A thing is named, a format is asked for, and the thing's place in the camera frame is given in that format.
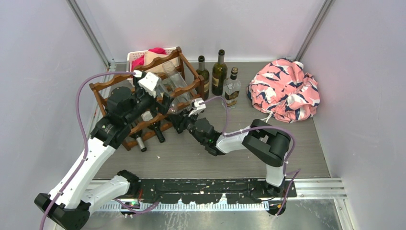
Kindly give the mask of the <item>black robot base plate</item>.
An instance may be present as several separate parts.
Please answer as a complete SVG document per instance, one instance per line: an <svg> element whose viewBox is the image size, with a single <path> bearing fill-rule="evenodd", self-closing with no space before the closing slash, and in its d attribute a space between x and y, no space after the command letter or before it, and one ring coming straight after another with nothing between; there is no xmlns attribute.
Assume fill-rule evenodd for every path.
<svg viewBox="0 0 406 230"><path fill-rule="evenodd" d="M271 188L263 179L142 179L138 189L119 198L162 204L217 204L225 196L227 204L257 204L297 197L294 183L289 180L282 187Z"/></svg>

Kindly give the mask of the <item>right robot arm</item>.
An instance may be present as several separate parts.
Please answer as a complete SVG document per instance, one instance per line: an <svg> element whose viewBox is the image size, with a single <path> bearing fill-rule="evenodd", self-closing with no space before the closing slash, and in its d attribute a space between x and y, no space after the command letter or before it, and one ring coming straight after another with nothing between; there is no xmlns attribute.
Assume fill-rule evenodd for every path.
<svg viewBox="0 0 406 230"><path fill-rule="evenodd" d="M260 119L232 133L218 132L206 118L198 119L196 115L170 115L169 121L178 133L187 130L213 156L248 150L266 165L267 193L277 197L284 191L287 160L296 145L287 130Z"/></svg>

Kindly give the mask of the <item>dark bottle cream label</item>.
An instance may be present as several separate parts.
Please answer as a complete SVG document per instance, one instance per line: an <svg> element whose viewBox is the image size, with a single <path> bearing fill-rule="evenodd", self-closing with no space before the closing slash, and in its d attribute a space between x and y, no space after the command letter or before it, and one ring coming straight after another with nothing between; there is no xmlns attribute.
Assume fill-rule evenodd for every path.
<svg viewBox="0 0 406 230"><path fill-rule="evenodd" d="M141 115L141 117L142 117L143 121L149 122L154 118L154 115L155 115L154 113L151 113L150 111L146 111ZM150 130L153 130L155 132L156 137L158 138L159 142L163 143L163 142L166 141L166 139L165 139L164 135L162 134L162 131L160 130L160 127L161 127L161 122L160 121L157 121L155 123L151 123L148 126L148 128Z"/></svg>

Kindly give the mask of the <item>clear bottle with dark cap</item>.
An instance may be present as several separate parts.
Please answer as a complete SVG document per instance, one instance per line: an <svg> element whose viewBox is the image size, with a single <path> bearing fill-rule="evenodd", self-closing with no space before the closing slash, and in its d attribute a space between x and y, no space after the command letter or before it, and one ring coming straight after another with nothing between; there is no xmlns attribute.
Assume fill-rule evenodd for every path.
<svg viewBox="0 0 406 230"><path fill-rule="evenodd" d="M225 103L223 102L223 106L226 108L232 108L237 104L237 97L241 89L241 82L237 79L237 75L238 68L233 67L230 77L224 80L222 96L226 101Z"/></svg>

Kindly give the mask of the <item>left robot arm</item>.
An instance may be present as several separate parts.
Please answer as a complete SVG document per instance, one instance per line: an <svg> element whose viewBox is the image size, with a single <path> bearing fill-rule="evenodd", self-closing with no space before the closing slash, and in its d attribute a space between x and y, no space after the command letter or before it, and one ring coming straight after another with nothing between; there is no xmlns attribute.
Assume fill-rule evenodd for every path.
<svg viewBox="0 0 406 230"><path fill-rule="evenodd" d="M97 122L77 161L48 194L39 193L34 203L56 224L66 230L79 230L90 215L105 203L120 197L133 198L139 194L139 178L121 170L111 180L86 192L86 188L106 160L131 132L131 124L147 110L165 115L174 97L162 94L158 102L155 94L137 87L132 92L118 87L107 100L106 115Z"/></svg>

